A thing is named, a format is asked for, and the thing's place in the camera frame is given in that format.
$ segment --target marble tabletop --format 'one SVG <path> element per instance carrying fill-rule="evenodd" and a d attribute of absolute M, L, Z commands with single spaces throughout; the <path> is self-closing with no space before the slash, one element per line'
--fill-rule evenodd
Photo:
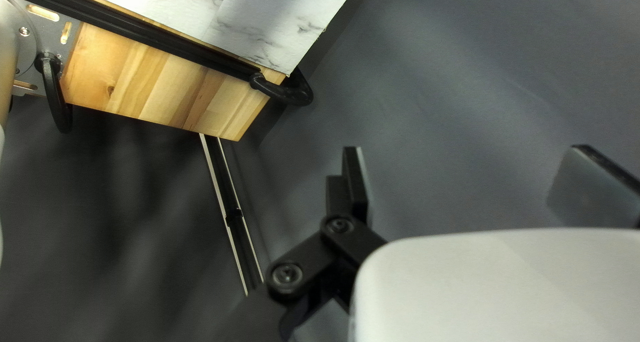
<path fill-rule="evenodd" d="M 289 74 L 345 0 L 108 0 Z"/>

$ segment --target wooden panel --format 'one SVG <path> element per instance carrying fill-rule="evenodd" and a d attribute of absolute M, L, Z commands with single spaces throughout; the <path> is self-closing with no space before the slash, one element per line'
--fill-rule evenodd
<path fill-rule="evenodd" d="M 273 83 L 285 77 L 259 67 Z M 61 84 L 74 105 L 233 141 L 268 100 L 247 82 L 89 24 L 78 33 Z"/>

